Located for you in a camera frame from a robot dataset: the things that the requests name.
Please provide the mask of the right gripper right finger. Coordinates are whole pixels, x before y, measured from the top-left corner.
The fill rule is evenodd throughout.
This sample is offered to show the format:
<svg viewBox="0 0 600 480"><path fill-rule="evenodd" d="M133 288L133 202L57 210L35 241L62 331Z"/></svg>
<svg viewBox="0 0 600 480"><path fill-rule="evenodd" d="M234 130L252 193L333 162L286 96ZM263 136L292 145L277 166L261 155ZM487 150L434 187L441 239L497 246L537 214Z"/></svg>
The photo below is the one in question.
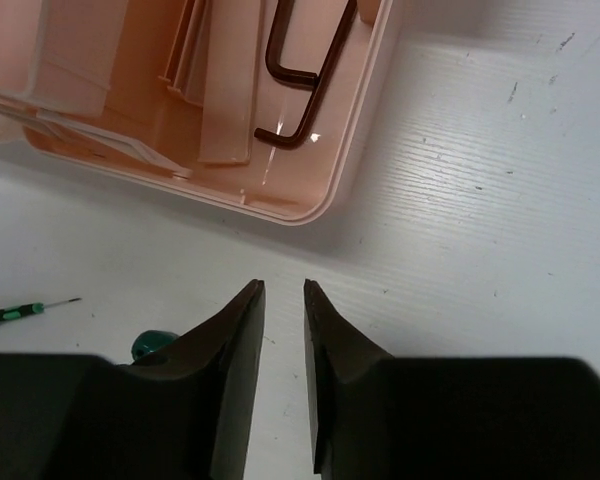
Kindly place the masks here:
<svg viewBox="0 0 600 480"><path fill-rule="evenodd" d="M323 479L600 479L600 377L568 357L391 355L304 284Z"/></svg>

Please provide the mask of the green stubby screwdriver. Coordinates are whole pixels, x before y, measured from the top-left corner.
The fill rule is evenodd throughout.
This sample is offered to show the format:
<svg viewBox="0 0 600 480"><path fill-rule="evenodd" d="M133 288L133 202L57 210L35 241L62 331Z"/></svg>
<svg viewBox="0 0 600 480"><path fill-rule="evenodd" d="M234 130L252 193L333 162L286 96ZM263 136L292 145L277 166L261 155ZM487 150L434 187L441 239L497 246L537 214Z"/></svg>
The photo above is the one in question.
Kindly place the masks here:
<svg viewBox="0 0 600 480"><path fill-rule="evenodd" d="M134 362L151 355L158 350L172 344L179 335L164 330L147 330L140 333L131 346L131 356Z"/></svg>

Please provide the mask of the large dark hex key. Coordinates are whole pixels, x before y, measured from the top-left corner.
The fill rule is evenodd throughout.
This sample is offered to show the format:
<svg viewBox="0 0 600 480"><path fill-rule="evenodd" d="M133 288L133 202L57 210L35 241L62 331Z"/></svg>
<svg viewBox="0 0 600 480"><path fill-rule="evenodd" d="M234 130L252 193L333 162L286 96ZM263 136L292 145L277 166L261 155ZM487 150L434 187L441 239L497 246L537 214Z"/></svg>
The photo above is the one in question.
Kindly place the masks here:
<svg viewBox="0 0 600 480"><path fill-rule="evenodd" d="M318 83L318 74L305 70L291 69L281 64L286 34L294 8L294 0L279 0L271 24L265 52L268 73L280 84L301 90L313 90Z"/></svg>

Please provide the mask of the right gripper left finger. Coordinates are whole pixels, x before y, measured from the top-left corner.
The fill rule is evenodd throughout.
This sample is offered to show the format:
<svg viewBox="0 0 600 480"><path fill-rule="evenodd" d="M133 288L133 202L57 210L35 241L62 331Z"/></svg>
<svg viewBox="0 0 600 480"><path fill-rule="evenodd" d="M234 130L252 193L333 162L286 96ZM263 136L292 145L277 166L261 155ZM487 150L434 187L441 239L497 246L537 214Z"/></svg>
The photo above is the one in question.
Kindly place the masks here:
<svg viewBox="0 0 600 480"><path fill-rule="evenodd" d="M265 285L132 364L0 353L0 479L240 479Z"/></svg>

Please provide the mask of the pink plastic toolbox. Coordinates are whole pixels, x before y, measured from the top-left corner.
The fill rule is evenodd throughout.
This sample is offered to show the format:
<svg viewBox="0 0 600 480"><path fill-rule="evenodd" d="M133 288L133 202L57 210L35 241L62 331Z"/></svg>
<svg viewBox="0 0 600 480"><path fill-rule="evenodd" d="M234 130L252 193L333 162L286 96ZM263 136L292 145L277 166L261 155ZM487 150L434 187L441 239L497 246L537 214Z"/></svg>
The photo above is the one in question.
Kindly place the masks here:
<svg viewBox="0 0 600 480"><path fill-rule="evenodd" d="M310 135L268 73L278 1L0 1L0 143L287 226L349 195L405 5L357 16ZM348 1L295 1L281 64L318 73Z"/></svg>

